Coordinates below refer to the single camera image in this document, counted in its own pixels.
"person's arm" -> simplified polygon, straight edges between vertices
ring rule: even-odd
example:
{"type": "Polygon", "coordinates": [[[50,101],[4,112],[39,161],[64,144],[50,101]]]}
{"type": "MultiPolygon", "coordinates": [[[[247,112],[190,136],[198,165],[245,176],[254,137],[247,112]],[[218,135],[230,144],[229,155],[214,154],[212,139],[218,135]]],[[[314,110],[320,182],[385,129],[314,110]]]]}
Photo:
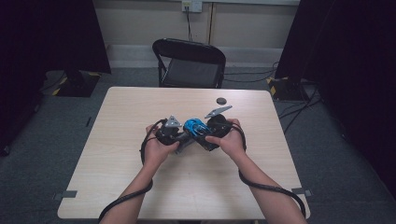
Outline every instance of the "person's arm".
{"type": "MultiPolygon", "coordinates": [[[[237,119],[228,119],[228,121],[240,125],[237,119]]],[[[247,180],[263,185],[280,187],[250,159],[243,149],[241,134],[236,130],[232,129],[222,138],[207,136],[205,140],[219,145],[235,162],[247,180]]],[[[300,208],[290,196],[253,187],[250,187],[250,190],[268,223],[306,223],[300,208]]]]}
{"type": "MultiPolygon", "coordinates": [[[[168,154],[177,149],[179,142],[176,142],[171,146],[165,146],[155,138],[154,134],[156,131],[157,130],[155,129],[148,137],[148,139],[153,137],[154,139],[147,142],[145,148],[145,163],[142,169],[120,197],[147,187],[152,177],[157,173],[161,164],[166,160],[168,154]]],[[[106,213],[100,223],[136,223],[144,197],[145,194],[142,194],[114,206],[106,213]]]]}

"blue object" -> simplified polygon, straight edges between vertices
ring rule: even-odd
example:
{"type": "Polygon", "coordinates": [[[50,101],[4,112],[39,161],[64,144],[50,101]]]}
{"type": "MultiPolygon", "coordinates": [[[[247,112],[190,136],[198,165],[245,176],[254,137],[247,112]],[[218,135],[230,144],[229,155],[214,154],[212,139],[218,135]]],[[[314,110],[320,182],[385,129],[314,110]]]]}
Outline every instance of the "blue object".
{"type": "Polygon", "coordinates": [[[212,131],[210,131],[210,129],[199,119],[187,120],[184,123],[184,128],[187,129],[193,136],[201,136],[212,133],[212,131]]]}

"wall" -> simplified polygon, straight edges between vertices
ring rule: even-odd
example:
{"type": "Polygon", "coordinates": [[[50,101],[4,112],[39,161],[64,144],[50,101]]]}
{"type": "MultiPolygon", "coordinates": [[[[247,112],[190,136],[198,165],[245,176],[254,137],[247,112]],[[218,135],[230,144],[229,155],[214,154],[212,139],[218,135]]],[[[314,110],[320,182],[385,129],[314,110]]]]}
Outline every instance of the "wall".
{"type": "MultiPolygon", "coordinates": [[[[217,47],[283,49],[297,1],[262,1],[266,5],[257,4],[260,1],[223,2],[203,2],[202,13],[190,14],[194,41],[217,47]]],[[[188,39],[187,17],[181,12],[180,1],[94,3],[105,43],[109,45],[149,46],[163,37],[188,39]]]]}

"forearm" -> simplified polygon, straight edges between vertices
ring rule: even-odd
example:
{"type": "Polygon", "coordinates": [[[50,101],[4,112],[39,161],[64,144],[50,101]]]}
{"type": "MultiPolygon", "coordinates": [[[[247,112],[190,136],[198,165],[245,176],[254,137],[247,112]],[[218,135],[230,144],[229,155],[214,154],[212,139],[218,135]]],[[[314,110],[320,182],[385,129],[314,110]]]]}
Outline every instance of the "forearm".
{"type": "MultiPolygon", "coordinates": [[[[249,181],[280,187],[263,172],[246,153],[232,157],[242,175],[249,181]]],[[[262,213],[269,223],[306,223],[296,202],[287,195],[250,187],[262,213]]]]}
{"type": "MultiPolygon", "coordinates": [[[[158,170],[156,165],[145,164],[120,197],[137,192],[149,185],[158,170]]],[[[136,223],[145,194],[120,203],[110,209],[101,223],[136,223]]]]}

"wooden tabletop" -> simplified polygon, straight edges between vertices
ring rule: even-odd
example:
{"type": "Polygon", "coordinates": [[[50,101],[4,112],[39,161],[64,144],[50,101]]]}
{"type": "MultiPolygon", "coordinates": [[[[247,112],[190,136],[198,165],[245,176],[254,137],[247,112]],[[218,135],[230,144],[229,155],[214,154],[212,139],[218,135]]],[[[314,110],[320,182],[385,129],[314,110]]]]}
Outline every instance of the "wooden tabletop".
{"type": "MultiPolygon", "coordinates": [[[[247,139],[247,154],[284,189],[301,183],[267,91],[200,90],[113,87],[92,127],[63,198],[60,218],[98,218],[116,200],[142,167],[140,146],[146,127],[171,115],[184,123],[204,119],[223,107],[222,115],[239,119],[247,139]]],[[[264,219],[248,186],[242,183],[233,161],[216,148],[209,152],[193,143],[172,154],[154,176],[140,211],[142,219],[264,219]]],[[[304,195],[299,195],[309,209],[304,195]]]]}

